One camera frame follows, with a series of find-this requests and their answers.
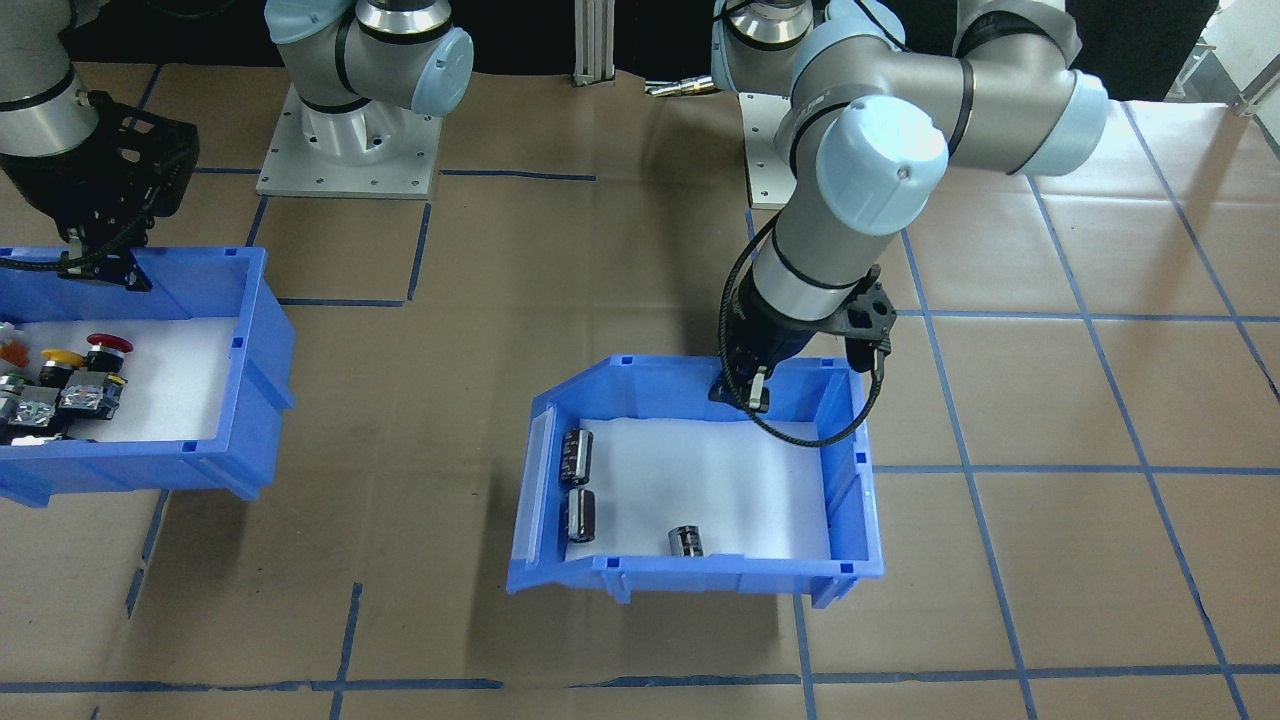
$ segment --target light blue joint cap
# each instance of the light blue joint cap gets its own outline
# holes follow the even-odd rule
[[[355,0],[266,0],[262,17],[271,31],[271,42],[288,45],[329,27],[355,4]]]
[[[867,9],[876,15],[876,19],[881,22],[893,37],[906,42],[906,28],[902,26],[902,20],[897,19],[893,10],[890,10],[884,5],[876,3],[876,0],[865,1]],[[840,42],[841,40],[849,40],[850,37],[856,37],[859,35],[870,35],[873,37],[879,37],[884,40],[890,47],[893,47],[892,42],[884,37],[881,28],[876,27],[876,23],[863,13],[861,8],[858,6],[852,0],[831,0],[827,5],[827,22],[819,24],[817,28],[812,29],[809,35],[800,41],[800,46],[796,47],[795,64],[791,67],[791,88],[795,90],[796,81],[800,79],[800,73],[809,67],[809,63],[814,58],[822,54],[823,50],[831,47],[832,45]]]
[[[453,111],[471,83],[475,46],[467,31],[456,27],[435,46],[422,77],[417,78],[410,109],[420,115],[444,117]]]
[[[867,95],[823,133],[818,190],[850,229],[890,234],[920,214],[947,160],[947,140],[924,110],[891,95]]]
[[[724,12],[724,0],[716,0],[716,15]],[[728,72],[728,58],[724,49],[724,23],[712,23],[712,82],[728,92],[737,92],[733,76]]]
[[[1021,176],[1065,176],[1093,155],[1107,127],[1107,88],[1102,81],[1073,70],[1075,90],[1057,124],[1030,160],[1018,168]]]

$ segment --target black wall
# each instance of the black wall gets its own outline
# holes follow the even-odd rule
[[[952,3],[884,4],[902,18],[913,49],[950,54]],[[617,67],[655,79],[707,73],[712,5],[713,0],[617,0]],[[1084,41],[1075,67],[1100,76],[1112,97],[1164,99],[1216,5],[1216,0],[1069,0]],[[177,19],[173,13],[200,19]],[[480,72],[567,74],[573,68],[572,0],[453,0],[453,14],[475,38]],[[84,60],[280,64],[262,22],[262,0],[113,0],[96,22],[68,33],[67,45],[73,58]]]

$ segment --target blue plastic bin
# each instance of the blue plastic bin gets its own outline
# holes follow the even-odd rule
[[[51,261],[59,249],[0,249],[0,256]],[[54,273],[0,269],[0,318],[54,320],[189,320],[238,318],[218,434],[165,442],[61,441],[0,446],[0,497],[32,507],[70,492],[142,488],[227,488],[244,500],[270,484],[288,389],[293,327],[262,279],[259,247],[146,249],[134,254],[155,283],[127,292],[59,279]]]
[[[859,579],[883,577],[865,425],[822,448],[832,560],[598,555],[564,561],[567,487],[559,480],[564,433],[582,419],[746,420],[740,410],[707,400],[718,374],[714,357],[620,355],[534,400],[508,592],[559,583],[603,588],[618,602],[630,602],[634,591],[799,592],[809,594],[814,607],[826,607]],[[844,360],[787,360],[768,384],[773,405],[765,419],[812,421],[822,437],[847,425],[861,406],[859,375]]]

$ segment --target metal base plate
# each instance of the metal base plate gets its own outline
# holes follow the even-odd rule
[[[781,210],[796,190],[791,167],[773,147],[778,124],[791,110],[791,101],[777,95],[744,92],[737,96],[742,106],[742,137],[746,143],[746,176],[751,208]]]
[[[302,136],[302,101],[291,87],[257,177],[259,195],[428,200],[440,145],[440,118],[404,110],[403,151],[372,165],[340,165]]]

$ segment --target white foam liner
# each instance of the white foam liner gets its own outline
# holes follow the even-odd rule
[[[227,392],[227,373],[236,318],[193,320],[74,320],[27,323],[36,380],[45,347],[83,355],[90,333],[109,333],[133,343],[120,375],[128,380],[111,420],[76,420],[70,436],[99,442],[209,439],[218,434],[218,415]]]
[[[805,439],[813,423],[776,423]],[[582,420],[591,430],[595,541],[564,560],[671,555],[667,532],[698,525],[705,555],[829,560],[817,448],[776,439],[749,421]]]

